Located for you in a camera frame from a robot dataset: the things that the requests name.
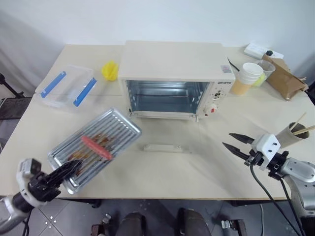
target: metal stand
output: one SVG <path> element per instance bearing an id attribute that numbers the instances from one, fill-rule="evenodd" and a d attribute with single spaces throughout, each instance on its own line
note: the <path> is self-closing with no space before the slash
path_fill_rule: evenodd
<path id="1" fill-rule="evenodd" d="M 3 99 L 0 102 L 0 120 L 20 119 L 28 107 L 31 97 L 24 97 L 23 93 L 15 91 L 6 81 L 4 75 L 0 73 L 0 85 L 4 85 L 15 98 Z"/>

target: clear plastic container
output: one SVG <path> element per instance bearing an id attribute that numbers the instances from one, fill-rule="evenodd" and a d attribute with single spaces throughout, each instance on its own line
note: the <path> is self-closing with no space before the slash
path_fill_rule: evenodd
<path id="1" fill-rule="evenodd" d="M 97 80 L 89 68 L 68 65 L 51 78 L 50 84 L 40 93 L 43 103 L 54 108 L 69 110 L 80 106 Z"/>
<path id="2" fill-rule="evenodd" d="M 261 86 L 262 83 L 268 79 L 268 77 L 276 70 L 275 66 L 266 61 L 266 60 L 259 60 L 256 62 L 264 70 L 264 76 L 260 76 L 259 79 L 253 84 L 253 86 Z"/>

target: oven window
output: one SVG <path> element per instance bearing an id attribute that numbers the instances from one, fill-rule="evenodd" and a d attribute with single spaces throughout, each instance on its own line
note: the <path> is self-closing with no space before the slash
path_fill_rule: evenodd
<path id="1" fill-rule="evenodd" d="M 196 114 L 209 82 L 127 80 L 132 111 Z"/>

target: black cable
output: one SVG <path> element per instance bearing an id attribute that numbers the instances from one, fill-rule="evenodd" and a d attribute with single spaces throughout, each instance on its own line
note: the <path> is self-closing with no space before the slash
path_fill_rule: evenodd
<path id="1" fill-rule="evenodd" d="M 284 216 L 284 218 L 287 220 L 287 222 L 289 223 L 289 225 L 292 227 L 292 229 L 296 232 L 296 234 L 298 236 L 301 236 L 299 234 L 299 232 L 295 229 L 295 227 L 292 225 L 292 223 L 289 221 L 289 219 L 287 218 L 287 216 L 285 215 L 284 211 L 281 209 L 281 207 L 278 205 L 278 203 L 273 199 L 273 197 L 270 195 L 270 193 L 268 192 L 268 190 L 265 188 L 265 186 L 259 181 L 259 179 L 257 178 L 254 169 L 253 169 L 253 162 L 251 163 L 250 166 L 250 170 L 251 170 L 251 174 L 253 176 L 253 178 L 256 180 L 256 182 L 260 185 L 260 187 L 265 191 L 265 193 L 268 195 L 268 197 L 270 198 L 270 200 L 272 201 L 272 203 L 276 206 L 276 208 L 280 211 L 280 213 Z"/>
<path id="2" fill-rule="evenodd" d="M 22 221 L 24 223 L 24 229 L 23 229 L 23 233 L 22 236 L 29 236 L 30 233 L 30 227 L 29 227 L 29 221 L 30 221 L 30 217 L 31 217 L 31 212 L 29 212 L 28 217 L 26 218 L 26 221 Z"/>
<path id="3" fill-rule="evenodd" d="M 265 234 L 265 226 L 264 226 L 264 208 L 262 207 L 262 204 L 259 204 L 261 209 L 261 234 L 260 236 L 264 236 Z"/>
<path id="4" fill-rule="evenodd" d="M 239 68 L 237 68 L 231 61 L 230 61 L 230 59 L 228 58 L 227 59 L 228 60 L 228 62 L 231 64 L 231 66 L 233 66 L 237 71 L 240 71 L 240 69 Z"/>
<path id="5" fill-rule="evenodd" d="M 305 233 L 304 233 L 304 231 L 303 231 L 302 225 L 301 225 L 301 223 L 300 223 L 300 221 L 299 221 L 299 218 L 297 217 L 296 211 L 295 211 L 295 209 L 294 209 L 294 207 L 293 207 L 292 201 L 291 201 L 291 199 L 290 199 L 290 197 L 289 197 L 289 194 L 287 193 L 287 189 L 286 189 L 286 187 L 285 187 L 284 181 L 283 181 L 282 179 L 280 179 L 280 183 L 281 183 L 282 188 L 283 188 L 283 190 L 284 190 L 286 199 L 287 199 L 287 201 L 289 202 L 289 205 L 290 205 L 291 210 L 292 210 L 292 212 L 293 212 L 293 215 L 294 215 L 294 218 L 295 218 L 295 220 L 296 220 L 296 223 L 297 223 L 297 225 L 298 225 L 299 228 L 300 228 L 301 234 L 302 234 L 303 236 L 305 236 Z"/>

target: person's leg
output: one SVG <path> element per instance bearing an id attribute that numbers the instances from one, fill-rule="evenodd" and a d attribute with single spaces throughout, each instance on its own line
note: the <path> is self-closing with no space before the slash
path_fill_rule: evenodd
<path id="1" fill-rule="evenodd" d="M 211 236 L 207 223 L 198 212 L 181 208 L 177 217 L 179 223 L 178 235 Z"/>
<path id="2" fill-rule="evenodd" d="M 138 212 L 128 214 L 118 227 L 116 236 L 144 236 L 145 217 Z"/>

